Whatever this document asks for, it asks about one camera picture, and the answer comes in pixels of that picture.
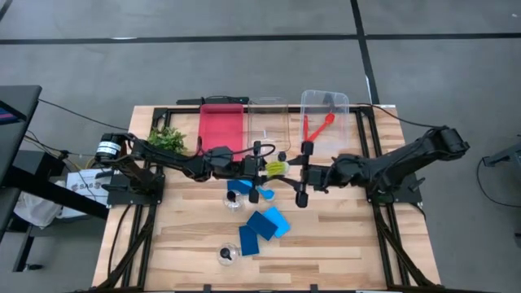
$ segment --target sticker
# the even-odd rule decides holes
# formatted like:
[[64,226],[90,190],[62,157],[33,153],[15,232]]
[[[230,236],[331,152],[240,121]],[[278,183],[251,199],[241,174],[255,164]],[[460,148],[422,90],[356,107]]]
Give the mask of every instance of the sticker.
[[121,151],[121,146],[114,142],[100,142],[98,147],[110,147],[118,151]]
[[98,150],[96,152],[97,153],[106,152],[106,153],[113,154],[113,155],[115,155],[117,153],[116,150],[111,149],[110,147],[98,147]]

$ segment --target small glass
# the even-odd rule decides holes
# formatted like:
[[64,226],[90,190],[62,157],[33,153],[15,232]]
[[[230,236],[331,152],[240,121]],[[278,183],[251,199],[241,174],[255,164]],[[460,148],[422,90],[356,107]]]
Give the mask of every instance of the small glass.
[[239,248],[232,243],[224,243],[217,249],[217,260],[221,265],[232,265],[239,256]]
[[226,192],[226,196],[222,199],[222,203],[231,212],[237,212],[244,206],[243,196],[236,190],[229,190]]

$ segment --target red tray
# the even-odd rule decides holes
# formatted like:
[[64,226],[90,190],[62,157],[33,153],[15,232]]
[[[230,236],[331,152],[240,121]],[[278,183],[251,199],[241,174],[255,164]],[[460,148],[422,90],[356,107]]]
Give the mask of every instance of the red tray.
[[[202,105],[199,136],[203,139],[203,151],[218,146],[229,147],[232,151],[241,151],[243,149],[243,105]],[[242,158],[243,154],[234,155],[234,160]]]

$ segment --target clear glass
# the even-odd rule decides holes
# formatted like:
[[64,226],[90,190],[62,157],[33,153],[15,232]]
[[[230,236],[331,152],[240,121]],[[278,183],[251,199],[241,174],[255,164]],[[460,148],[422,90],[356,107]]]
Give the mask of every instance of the clear glass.
[[308,120],[308,138],[311,138],[326,118],[334,116],[332,123],[318,132],[313,140],[314,154],[335,155],[348,148],[349,100],[345,94],[320,90],[306,90],[302,94],[300,109],[300,141],[304,141],[304,119]]
[[[255,141],[275,145],[274,155],[289,151],[289,114],[285,98],[251,98],[247,105],[248,133],[247,146],[253,147]],[[261,154],[271,151],[263,147]]]
[[235,193],[235,201],[231,201],[228,199],[226,195],[224,195],[224,198],[222,199],[222,203],[227,207],[231,212],[237,212],[241,210],[244,206],[244,198],[243,195],[241,195],[236,190],[230,190],[231,192]]
[[[226,250],[226,252],[224,252],[224,256],[226,257],[222,257],[222,250]],[[239,256],[239,248],[232,243],[224,243],[217,249],[217,260],[221,265],[232,265],[239,258]]]

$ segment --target transparent bin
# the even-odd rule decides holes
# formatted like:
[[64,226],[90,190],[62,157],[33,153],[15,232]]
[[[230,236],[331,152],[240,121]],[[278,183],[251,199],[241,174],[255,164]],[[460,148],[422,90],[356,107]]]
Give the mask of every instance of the transparent bin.
[[314,154],[337,155],[348,148],[349,100],[345,94],[320,90],[306,90],[302,93],[300,108],[300,141],[304,141],[304,120],[308,120],[308,138],[324,124],[326,117],[334,115],[313,140]]
[[[275,145],[274,155],[289,151],[289,114],[285,98],[251,98],[247,105],[248,133],[247,146],[253,147],[254,141]],[[270,151],[263,147],[261,154]]]

